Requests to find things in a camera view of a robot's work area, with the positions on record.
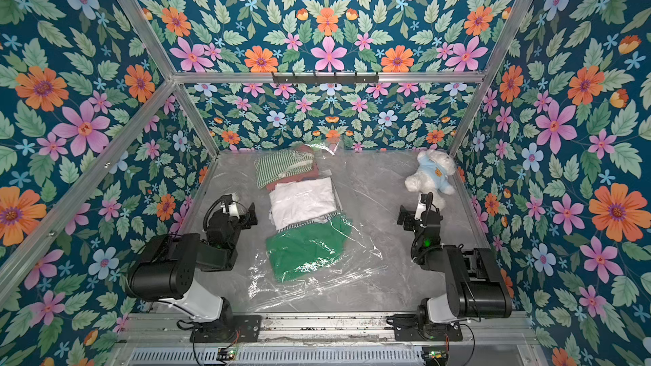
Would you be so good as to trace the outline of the red garment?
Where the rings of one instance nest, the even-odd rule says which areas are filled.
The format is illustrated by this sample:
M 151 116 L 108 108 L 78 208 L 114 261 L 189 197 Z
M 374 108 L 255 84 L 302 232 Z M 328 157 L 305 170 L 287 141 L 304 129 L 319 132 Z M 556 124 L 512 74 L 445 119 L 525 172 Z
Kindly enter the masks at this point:
M 299 150 L 299 151 L 305 151 L 305 152 L 310 152 L 310 153 L 314 154 L 313 149 L 311 147 L 305 146 L 305 145 L 300 146 L 300 147 L 295 148 L 295 149 L 287 149 L 287 150 Z M 280 185 L 280 184 L 288 184 L 288 183 L 291 183 L 291 182 L 299 182 L 299 181 L 303 181 L 303 180 L 314 180 L 318 176 L 319 176 L 319 169 L 318 169 L 318 166 L 317 166 L 317 163 L 316 163 L 316 160 L 315 160 L 312 171 L 310 171 L 310 172 L 308 172 L 306 174 L 303 174 L 303 175 L 292 176 L 292 177 L 286 178 L 284 180 L 279 180 L 279 181 L 277 181 L 275 183 L 269 184 L 268 186 L 265 187 L 265 189 L 267 191 L 274 191 L 276 189 L 276 187 L 278 185 Z

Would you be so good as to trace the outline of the clear plastic vacuum bag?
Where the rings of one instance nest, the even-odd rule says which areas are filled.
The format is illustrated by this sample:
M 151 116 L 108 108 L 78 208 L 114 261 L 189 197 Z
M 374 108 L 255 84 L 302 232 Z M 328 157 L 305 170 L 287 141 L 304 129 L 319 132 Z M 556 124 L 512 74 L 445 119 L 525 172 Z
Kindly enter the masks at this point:
M 252 310 L 338 293 L 386 269 L 343 152 L 284 149 L 262 155 L 254 168 L 270 206 L 264 244 L 249 269 Z

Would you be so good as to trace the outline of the green white striped garment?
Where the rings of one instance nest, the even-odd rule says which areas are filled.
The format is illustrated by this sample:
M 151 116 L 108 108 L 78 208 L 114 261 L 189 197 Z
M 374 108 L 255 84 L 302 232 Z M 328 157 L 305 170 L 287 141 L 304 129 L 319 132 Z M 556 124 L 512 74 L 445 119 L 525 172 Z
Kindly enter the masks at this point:
M 311 152 L 280 150 L 270 152 L 254 162 L 258 188 L 312 171 L 315 156 Z

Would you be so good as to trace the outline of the aluminium front rail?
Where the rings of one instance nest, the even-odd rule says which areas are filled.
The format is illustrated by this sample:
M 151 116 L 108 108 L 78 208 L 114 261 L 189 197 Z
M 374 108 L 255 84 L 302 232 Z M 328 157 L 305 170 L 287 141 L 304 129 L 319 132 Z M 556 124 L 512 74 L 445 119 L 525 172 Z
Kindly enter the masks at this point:
M 386 322 L 392 312 L 331 313 L 255 313 L 262 317 L 257 342 L 251 344 L 393 344 L 393 328 Z M 172 313 L 146 313 L 130 317 L 129 326 L 118 334 L 120 343 L 190 342 L 191 330 L 179 328 L 179 317 Z M 534 330 L 522 312 L 508 319 L 456 321 L 463 335 L 461 342 L 409 342 L 443 345 L 470 343 L 478 346 L 537 344 Z

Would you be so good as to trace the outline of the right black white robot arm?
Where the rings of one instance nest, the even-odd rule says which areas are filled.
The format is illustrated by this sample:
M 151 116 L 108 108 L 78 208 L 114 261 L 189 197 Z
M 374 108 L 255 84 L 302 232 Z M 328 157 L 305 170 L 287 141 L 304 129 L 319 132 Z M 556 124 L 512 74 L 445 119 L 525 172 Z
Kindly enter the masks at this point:
M 397 224 L 414 236 L 412 262 L 425 271 L 441 273 L 445 281 L 443 294 L 421 302 L 416 315 L 418 325 L 509 318 L 512 298 L 492 251 L 444 244 L 442 221 L 431 192 L 420 195 L 416 209 L 401 206 L 398 213 Z

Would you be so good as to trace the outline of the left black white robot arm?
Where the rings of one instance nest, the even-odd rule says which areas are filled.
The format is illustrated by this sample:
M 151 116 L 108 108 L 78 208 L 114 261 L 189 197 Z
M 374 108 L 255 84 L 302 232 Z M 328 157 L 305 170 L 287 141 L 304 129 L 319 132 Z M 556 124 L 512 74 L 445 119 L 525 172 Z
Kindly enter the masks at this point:
M 231 305 L 203 287 L 196 273 L 233 270 L 244 230 L 258 224 L 255 204 L 233 194 L 214 201 L 203 217 L 203 234 L 154 237 L 130 268 L 126 292 L 131 298 L 177 309 L 192 322 L 232 323 Z

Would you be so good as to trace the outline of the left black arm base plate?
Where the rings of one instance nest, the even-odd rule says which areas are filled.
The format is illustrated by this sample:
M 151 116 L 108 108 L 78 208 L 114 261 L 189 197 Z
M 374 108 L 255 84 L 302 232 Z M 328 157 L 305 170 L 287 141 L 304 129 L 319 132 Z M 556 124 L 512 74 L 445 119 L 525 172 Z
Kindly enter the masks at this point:
M 257 342 L 261 331 L 259 315 L 227 316 L 206 323 L 197 323 L 191 333 L 191 343 L 250 343 Z

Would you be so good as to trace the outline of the green t-shirt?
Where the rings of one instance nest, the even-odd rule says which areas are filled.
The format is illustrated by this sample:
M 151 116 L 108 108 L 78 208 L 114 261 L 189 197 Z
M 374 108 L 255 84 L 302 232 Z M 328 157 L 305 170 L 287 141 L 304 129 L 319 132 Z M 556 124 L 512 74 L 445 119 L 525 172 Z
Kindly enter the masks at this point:
M 306 222 L 267 238 L 266 252 L 276 281 L 294 281 L 339 261 L 351 228 L 349 219 L 337 213 L 323 223 Z

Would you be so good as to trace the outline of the black wall hook rail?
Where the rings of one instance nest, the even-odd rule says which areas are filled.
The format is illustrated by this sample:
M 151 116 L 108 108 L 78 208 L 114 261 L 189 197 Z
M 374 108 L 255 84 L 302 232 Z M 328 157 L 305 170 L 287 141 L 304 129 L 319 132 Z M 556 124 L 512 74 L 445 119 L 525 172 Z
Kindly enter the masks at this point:
M 305 84 L 308 86 L 320 84 L 376 84 L 380 82 L 378 73 L 272 73 L 275 84 Z

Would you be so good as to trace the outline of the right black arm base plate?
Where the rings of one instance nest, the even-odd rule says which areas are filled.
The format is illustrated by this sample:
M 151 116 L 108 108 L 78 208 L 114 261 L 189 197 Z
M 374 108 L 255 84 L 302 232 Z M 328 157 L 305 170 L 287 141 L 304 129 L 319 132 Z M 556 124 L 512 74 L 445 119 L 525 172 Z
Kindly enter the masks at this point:
M 397 342 L 461 342 L 459 324 L 434 324 L 417 314 L 393 314 L 386 322 Z

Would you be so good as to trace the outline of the white teddy bear blue shirt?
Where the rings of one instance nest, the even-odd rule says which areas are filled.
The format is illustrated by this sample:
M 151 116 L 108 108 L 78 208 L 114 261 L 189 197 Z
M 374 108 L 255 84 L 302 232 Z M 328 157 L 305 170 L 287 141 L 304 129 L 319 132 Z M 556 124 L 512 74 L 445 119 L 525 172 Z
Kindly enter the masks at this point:
M 443 195 L 455 193 L 449 181 L 456 171 L 454 159 L 446 152 L 428 149 L 418 153 L 417 162 L 417 171 L 405 179 L 406 189 L 423 195 L 432 193 L 432 204 L 444 210 L 446 201 Z

